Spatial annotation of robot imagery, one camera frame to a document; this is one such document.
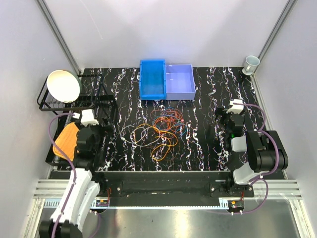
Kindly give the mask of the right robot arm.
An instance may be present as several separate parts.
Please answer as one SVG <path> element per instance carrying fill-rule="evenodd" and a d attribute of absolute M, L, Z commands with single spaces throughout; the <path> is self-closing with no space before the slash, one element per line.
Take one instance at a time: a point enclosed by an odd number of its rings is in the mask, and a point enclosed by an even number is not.
<path fill-rule="evenodd" d="M 224 107 L 215 110 L 225 128 L 225 148 L 230 152 L 247 153 L 248 161 L 229 173 L 224 183 L 216 187 L 220 193 L 237 196 L 252 191 L 258 179 L 288 167 L 288 156 L 278 133 L 269 131 L 244 131 L 244 111 Z"/>

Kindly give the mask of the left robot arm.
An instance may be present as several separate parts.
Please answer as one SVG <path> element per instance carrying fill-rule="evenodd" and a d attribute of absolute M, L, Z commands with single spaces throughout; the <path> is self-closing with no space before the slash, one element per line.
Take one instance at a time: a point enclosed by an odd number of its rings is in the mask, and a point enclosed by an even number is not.
<path fill-rule="evenodd" d="M 48 221 L 39 226 L 42 238 L 81 238 L 83 226 L 96 196 L 106 193 L 107 184 L 92 180 L 93 163 L 100 141 L 97 127 L 78 128 L 68 124 L 57 137 L 53 151 L 71 161 L 71 174 L 65 192 Z"/>

